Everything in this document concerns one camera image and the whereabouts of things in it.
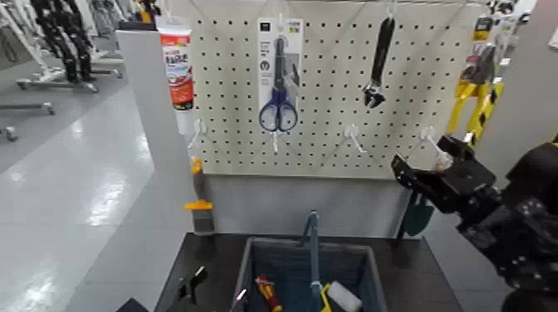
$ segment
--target scissors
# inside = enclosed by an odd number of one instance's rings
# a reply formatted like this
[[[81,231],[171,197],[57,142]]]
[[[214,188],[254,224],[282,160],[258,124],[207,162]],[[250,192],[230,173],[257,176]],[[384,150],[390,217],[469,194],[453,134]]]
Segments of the scissors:
[[[277,38],[275,41],[275,77],[273,81],[272,99],[260,110],[259,121],[267,131],[277,130],[285,132],[294,128],[298,122],[295,106],[289,101],[285,87],[285,41]]]

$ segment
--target scissors packaging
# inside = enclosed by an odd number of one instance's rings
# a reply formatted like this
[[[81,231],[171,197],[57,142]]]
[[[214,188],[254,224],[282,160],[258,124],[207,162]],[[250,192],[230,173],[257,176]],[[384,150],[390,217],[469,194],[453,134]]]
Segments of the scissors packaging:
[[[260,17],[257,27],[259,123],[267,131],[288,131],[298,124],[304,21]]]

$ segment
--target gray bin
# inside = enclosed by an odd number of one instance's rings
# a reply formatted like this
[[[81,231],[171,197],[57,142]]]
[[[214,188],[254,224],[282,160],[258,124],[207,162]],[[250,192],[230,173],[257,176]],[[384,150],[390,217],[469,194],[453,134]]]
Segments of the gray bin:
[[[368,246],[320,243],[322,285],[339,281],[359,297],[364,312],[387,312],[374,253]],[[247,312],[267,312],[254,280],[260,274],[275,283],[285,312],[311,310],[311,261],[308,246],[299,241],[251,237],[246,242],[235,294],[247,290]],[[329,299],[333,312],[343,311]]]

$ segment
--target black table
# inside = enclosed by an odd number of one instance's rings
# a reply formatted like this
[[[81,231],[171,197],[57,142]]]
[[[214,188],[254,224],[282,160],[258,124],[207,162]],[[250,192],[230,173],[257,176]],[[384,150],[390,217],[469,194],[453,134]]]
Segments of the black table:
[[[206,267],[208,278],[197,288],[199,304],[228,311],[249,237],[186,235],[155,311],[166,312],[176,298],[180,278],[188,278],[200,266]],[[397,246],[396,240],[386,238],[321,236],[320,241],[367,245],[374,250],[389,312],[462,312],[426,241],[403,240]]]

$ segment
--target pegboard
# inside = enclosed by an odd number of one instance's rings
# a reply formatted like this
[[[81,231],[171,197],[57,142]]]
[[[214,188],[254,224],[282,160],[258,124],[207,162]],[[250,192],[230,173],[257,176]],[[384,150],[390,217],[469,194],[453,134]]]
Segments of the pegboard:
[[[258,123],[257,23],[275,1],[190,0],[173,12],[193,27],[196,114],[208,127],[194,151],[206,173],[392,179],[393,155],[414,151],[412,165],[430,168],[434,151],[419,132],[440,135],[455,103],[470,38],[485,7],[476,3],[402,2],[384,69],[387,100],[368,109],[370,77],[384,2],[286,2],[305,21],[299,124],[278,137]],[[345,127],[360,129],[361,154]]]

